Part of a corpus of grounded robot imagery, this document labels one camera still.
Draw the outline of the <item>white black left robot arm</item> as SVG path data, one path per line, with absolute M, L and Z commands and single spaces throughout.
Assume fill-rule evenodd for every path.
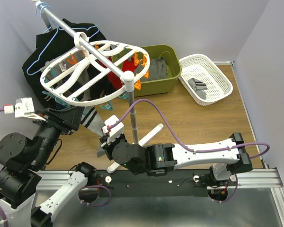
M 51 227 L 68 201 L 81 188 L 95 183 L 96 168 L 81 162 L 45 203 L 32 206 L 42 179 L 37 172 L 50 162 L 49 156 L 59 137 L 78 130 L 83 110 L 74 106 L 62 110 L 46 108 L 32 114 L 33 122 L 39 126 L 32 139 L 18 132 L 1 139 L 0 224 L 3 227 Z

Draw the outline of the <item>grey striped sock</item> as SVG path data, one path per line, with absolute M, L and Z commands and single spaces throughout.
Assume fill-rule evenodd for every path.
M 101 147 L 102 143 L 100 142 L 100 138 L 102 138 L 104 135 L 102 132 L 102 128 L 105 126 L 105 124 L 94 106 L 85 107 L 82 113 L 80 123 L 86 129 L 97 135 L 98 138 L 97 138 L 96 155 L 98 158 L 104 156 L 106 153 L 104 149 Z

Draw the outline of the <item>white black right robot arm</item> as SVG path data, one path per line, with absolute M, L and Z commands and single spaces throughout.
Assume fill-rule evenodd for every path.
M 107 143 L 108 137 L 100 139 L 109 160 L 113 160 L 134 175 L 166 175 L 169 171 L 186 166 L 210 164 L 209 182 L 220 185 L 230 175 L 249 172 L 253 169 L 251 158 L 242 141 L 232 137 L 214 143 L 181 146 L 178 143 L 159 143 L 148 146 L 130 144 L 121 134 Z

